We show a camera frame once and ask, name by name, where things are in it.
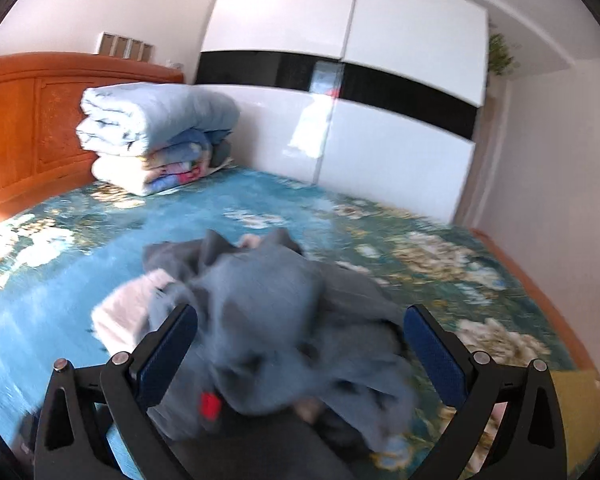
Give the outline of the folded light blue quilt stack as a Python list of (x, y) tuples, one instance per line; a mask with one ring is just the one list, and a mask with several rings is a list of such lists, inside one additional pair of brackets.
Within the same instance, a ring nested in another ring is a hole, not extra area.
[(76, 136), (96, 159), (95, 179), (136, 196), (207, 177), (230, 157), (239, 108), (222, 93), (187, 84), (88, 88)]

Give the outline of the pink white fleece garment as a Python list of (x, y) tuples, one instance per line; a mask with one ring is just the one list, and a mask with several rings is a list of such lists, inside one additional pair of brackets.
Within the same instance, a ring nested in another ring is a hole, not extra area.
[(200, 240), (147, 246), (145, 273), (120, 285), (94, 307), (95, 336), (110, 354), (131, 351), (160, 323), (161, 308), (180, 298), (193, 301), (202, 326), (208, 327), (211, 298), (224, 269), (258, 248), (262, 240), (246, 234), (234, 246), (209, 230)]

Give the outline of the green potted plant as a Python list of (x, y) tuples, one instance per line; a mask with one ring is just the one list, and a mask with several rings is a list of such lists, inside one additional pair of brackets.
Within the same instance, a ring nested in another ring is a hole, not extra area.
[(508, 76), (516, 68), (517, 62), (505, 37), (499, 32), (491, 34), (489, 38), (488, 72), (495, 76)]

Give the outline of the blue floral bed blanket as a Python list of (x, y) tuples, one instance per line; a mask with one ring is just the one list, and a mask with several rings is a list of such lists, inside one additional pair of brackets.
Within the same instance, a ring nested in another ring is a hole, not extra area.
[(201, 324), (241, 408), (286, 408), (372, 370), (404, 380), (408, 421), (354, 464), (358, 478), (406, 478), (443, 426), (422, 366), (389, 334), (411, 304), (499, 363), (576, 366), (520, 281), (458, 226), (239, 168), (147, 197), (98, 182), (0, 223), (0, 434), (42, 402), (53, 359), (105, 359), (92, 311), (145, 273), (147, 246), (209, 230), (234, 246), (263, 238), (224, 269)]

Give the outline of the white black glossy wardrobe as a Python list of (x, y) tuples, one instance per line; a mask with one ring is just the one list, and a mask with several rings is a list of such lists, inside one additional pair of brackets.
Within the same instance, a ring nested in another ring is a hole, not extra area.
[(242, 165), (450, 221), (486, 93), (470, 0), (215, 0), (196, 81)]

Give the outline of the wall picture frames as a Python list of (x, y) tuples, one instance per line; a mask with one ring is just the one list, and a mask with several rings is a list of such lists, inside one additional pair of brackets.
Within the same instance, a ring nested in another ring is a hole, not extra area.
[(96, 54), (149, 63), (154, 54), (154, 46), (137, 39), (102, 32), (99, 36)]

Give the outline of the orange wooden headboard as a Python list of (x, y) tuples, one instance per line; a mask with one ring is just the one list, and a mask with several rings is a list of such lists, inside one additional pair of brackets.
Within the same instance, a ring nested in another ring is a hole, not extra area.
[(184, 81), (181, 70), (74, 52), (0, 56), (0, 222), (93, 181), (76, 126), (85, 89)]

